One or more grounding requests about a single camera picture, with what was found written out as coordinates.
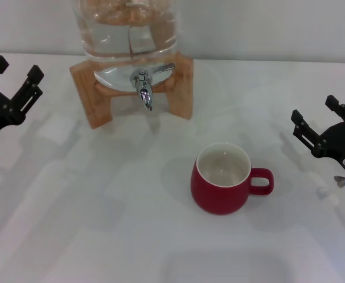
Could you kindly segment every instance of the white wall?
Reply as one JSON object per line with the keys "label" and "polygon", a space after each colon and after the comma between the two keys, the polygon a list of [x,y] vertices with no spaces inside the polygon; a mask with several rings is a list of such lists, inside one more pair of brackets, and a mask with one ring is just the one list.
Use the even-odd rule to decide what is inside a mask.
{"label": "white wall", "polygon": [[[178,20],[195,58],[345,62],[345,0],[178,0]],[[82,54],[69,0],[0,0],[0,52]]]}

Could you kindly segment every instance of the white tabletop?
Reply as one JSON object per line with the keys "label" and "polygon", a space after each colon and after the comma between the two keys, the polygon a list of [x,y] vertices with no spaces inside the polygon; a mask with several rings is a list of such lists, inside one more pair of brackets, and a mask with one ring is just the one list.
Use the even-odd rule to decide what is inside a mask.
{"label": "white tabletop", "polygon": [[[340,122],[345,64],[195,61],[193,119],[113,100],[89,128],[69,67],[84,57],[5,54],[12,97],[33,64],[44,95],[0,132],[0,283],[345,282],[345,188],[334,160],[293,136],[298,109],[314,130]],[[236,143],[275,189],[227,216],[193,201],[197,153]]]}

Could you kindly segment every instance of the wooden stand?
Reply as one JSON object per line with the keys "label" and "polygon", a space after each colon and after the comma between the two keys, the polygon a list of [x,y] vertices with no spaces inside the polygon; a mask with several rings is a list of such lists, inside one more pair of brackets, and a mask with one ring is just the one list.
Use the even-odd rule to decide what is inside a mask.
{"label": "wooden stand", "polygon": [[[171,62],[176,64],[172,75],[164,82],[154,85],[153,92],[166,93],[170,113],[190,120],[193,112],[193,59],[177,53],[172,61],[168,61]],[[72,66],[70,72],[92,129],[112,121],[113,97],[138,95],[136,92],[117,91],[100,84],[95,79],[93,66],[89,61]]]}

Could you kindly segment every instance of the mug rim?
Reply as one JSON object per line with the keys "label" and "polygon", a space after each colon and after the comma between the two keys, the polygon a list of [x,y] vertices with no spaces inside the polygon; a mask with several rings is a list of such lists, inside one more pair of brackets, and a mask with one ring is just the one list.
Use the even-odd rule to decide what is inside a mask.
{"label": "mug rim", "polygon": [[[245,157],[247,158],[248,165],[249,165],[248,173],[246,174],[246,176],[244,177],[244,179],[241,180],[240,182],[238,182],[238,183],[236,183],[236,184],[234,184],[234,185],[230,185],[230,186],[220,186],[220,185],[217,185],[217,184],[214,184],[214,183],[208,181],[208,180],[203,176],[203,174],[201,173],[200,168],[199,168],[199,166],[198,166],[200,155],[201,155],[205,150],[207,150],[207,149],[210,148],[210,147],[219,146],[219,145],[224,145],[224,144],[225,144],[225,145],[228,145],[228,146],[231,146],[231,147],[234,147],[234,148],[238,149],[240,152],[242,152],[242,153],[245,155]],[[213,186],[215,186],[215,187],[222,187],[222,188],[224,188],[224,189],[228,189],[228,188],[232,188],[232,187],[237,187],[237,186],[239,186],[240,184],[243,184],[243,183],[248,179],[248,177],[249,177],[250,174],[251,174],[252,164],[251,164],[251,159],[249,158],[247,152],[245,152],[245,150],[242,149],[240,146],[237,146],[236,144],[233,144],[233,143],[228,143],[228,142],[225,142],[225,141],[220,141],[220,142],[218,142],[218,143],[212,143],[212,144],[209,144],[209,145],[205,146],[205,147],[199,152],[199,154],[197,155],[197,158],[196,158],[196,168],[197,168],[197,171],[198,171],[198,173],[200,174],[201,178],[202,178],[204,181],[208,182],[209,184],[211,184],[211,185],[213,185]]]}

